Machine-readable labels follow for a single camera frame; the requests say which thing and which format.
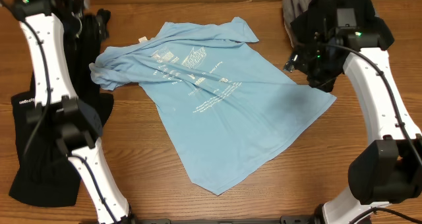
wooden table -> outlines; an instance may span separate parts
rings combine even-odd
[[[422,0],[374,0],[393,32],[392,73],[412,119],[422,126]],[[221,24],[240,16],[259,43],[251,44],[281,68],[291,47],[282,24],[280,2],[96,5],[112,12],[108,45],[124,46],[154,37],[165,21]],[[18,23],[0,9],[0,223],[77,223],[96,212],[82,185],[76,206],[35,208],[8,196],[18,170],[10,97],[29,87],[28,46]],[[305,75],[288,74],[299,84]],[[365,123],[355,92],[340,76],[334,105],[286,151],[220,196],[190,182],[158,116],[137,85],[113,92],[113,113],[104,128],[104,152],[117,185],[140,218],[275,218],[312,213],[347,185],[349,164],[367,146]],[[392,208],[422,219],[422,199]],[[375,223],[405,223],[380,214]]]

light blue shirt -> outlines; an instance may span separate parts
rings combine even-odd
[[[245,43],[257,41],[238,17],[219,26],[166,22],[149,41],[108,47],[91,77],[106,90],[138,82],[190,180],[219,195],[288,148],[336,99],[297,85]]]

cable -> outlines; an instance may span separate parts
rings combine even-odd
[[[7,10],[9,10],[11,12],[11,14],[16,18],[13,10],[10,8],[10,6],[8,6],[8,4],[6,4],[4,2],[4,0],[0,0],[0,4],[2,4],[2,6],[4,6]],[[49,74],[48,74],[47,59],[45,57],[44,48],[42,47],[43,42],[41,42],[41,40],[38,37],[35,30],[33,29],[33,27],[31,25],[29,25],[29,23],[27,23],[27,21],[21,20],[21,23],[23,23],[29,29],[29,31],[31,31],[32,35],[34,35],[34,37],[37,41],[38,47],[40,48],[42,61],[43,61],[43,64],[44,64],[45,84],[46,84],[46,90],[47,90],[47,101],[45,102],[44,110],[41,114],[40,119],[38,120],[34,129],[32,130],[32,133],[31,133],[28,141],[26,142],[26,145],[25,145],[25,148],[24,148],[23,158],[25,160],[26,153],[28,152],[29,147],[32,144],[32,141],[34,140],[35,134],[37,133],[38,129],[40,128],[42,122],[44,121],[44,119],[47,115],[47,112],[48,112],[48,109],[49,109],[49,106],[50,106],[50,102],[51,102],[51,87],[50,87],[50,79],[49,79]]]
[[[393,215],[396,215],[396,216],[398,216],[398,217],[401,217],[401,218],[403,218],[403,219],[406,219],[406,220],[408,220],[408,221],[411,221],[412,223],[422,224],[422,221],[421,221],[421,220],[418,220],[418,219],[415,219],[415,218],[412,218],[412,217],[406,216],[406,215],[404,215],[404,214],[402,214],[402,213],[400,213],[400,212],[398,212],[398,211],[390,210],[390,209],[388,209],[388,208],[371,208],[371,209],[369,209],[369,210],[367,210],[367,211],[364,211],[363,213],[361,213],[361,214],[360,214],[360,215],[358,215],[357,217],[355,217],[353,220],[351,220],[351,221],[349,222],[349,224],[355,224],[355,223],[357,223],[358,221],[360,221],[362,218],[364,218],[364,217],[366,217],[367,215],[369,215],[370,213],[374,213],[374,212],[376,212],[376,211],[385,211],[385,212],[387,212],[387,213],[391,213],[391,214],[393,214]]]
[[[113,213],[111,212],[110,208],[108,207],[106,200],[104,199],[101,191],[100,191],[100,187],[98,186],[97,180],[95,179],[94,173],[91,170],[91,167],[89,166],[88,162],[86,162],[86,160],[82,157],[80,157],[79,155],[68,155],[68,157],[75,157],[78,158],[86,167],[86,169],[88,170],[92,182],[94,183],[95,189],[97,190],[98,196],[100,197],[101,203],[104,205],[105,209],[107,210],[108,214],[110,215],[110,217],[112,218],[113,222],[115,224],[117,224],[117,220],[114,217]]]
[[[374,62],[372,62],[370,59],[368,59],[366,56],[364,56],[362,53],[360,53],[360,52],[358,52],[356,50],[350,49],[348,47],[340,46],[340,45],[332,45],[332,44],[327,44],[327,43],[322,43],[320,45],[321,46],[324,46],[324,47],[334,47],[334,48],[338,48],[338,49],[342,49],[342,50],[348,51],[350,53],[354,53],[357,56],[359,56],[360,58],[362,58],[363,60],[365,60],[368,64],[370,64],[370,66],[372,66],[375,69],[375,71],[378,73],[378,75],[381,77],[382,81],[384,82],[385,87],[386,87],[387,92],[388,92],[388,95],[390,96],[391,104],[393,106],[394,113],[396,114],[398,126],[400,127],[400,130],[402,131],[402,134],[403,134],[404,138],[409,143],[409,146],[410,146],[412,152],[414,153],[417,162],[422,167],[422,159],[421,159],[421,156],[417,152],[415,145],[411,141],[411,138],[410,138],[409,134],[407,133],[406,129],[404,128],[405,127],[405,124],[404,124],[404,122],[402,120],[402,116],[400,115],[400,112],[398,110],[396,99],[394,98],[393,91],[391,89],[390,84],[387,81],[387,78],[385,77],[384,72],[381,71]]]

black garment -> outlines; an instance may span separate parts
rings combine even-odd
[[[90,78],[89,63],[93,63],[100,54],[104,32],[99,32],[98,19],[104,25],[110,18],[110,12],[99,10],[97,16],[86,15],[79,39],[64,37],[65,55],[69,76],[79,98],[92,106],[100,116],[103,126],[113,109],[113,95],[100,94],[100,86]],[[11,98],[15,119],[16,150],[20,169],[16,174],[9,196],[19,202],[38,207],[73,206],[78,195],[80,177],[75,168],[61,155],[45,123],[40,127],[23,161],[23,150],[32,132],[26,124],[26,112],[34,108],[34,75],[30,91]]]
[[[394,37],[383,19],[375,16],[375,10],[371,0],[312,0],[308,11],[299,15],[292,23],[291,28],[299,42],[315,45],[315,32],[324,35],[324,19],[326,29],[329,31],[336,27],[337,9],[353,8],[357,27],[378,32],[381,36],[380,47],[387,50],[393,43]],[[340,49],[329,49],[329,59],[314,58],[308,67],[303,70],[308,75],[309,85],[318,87],[325,92],[331,92],[336,77],[343,73],[343,64],[348,52]]]

t-shirt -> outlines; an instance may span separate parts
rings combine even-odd
[[[336,99],[297,85],[245,43],[257,41],[239,17],[166,22],[151,40],[107,48],[91,76],[106,90],[138,82],[190,180],[219,195],[288,148]]]

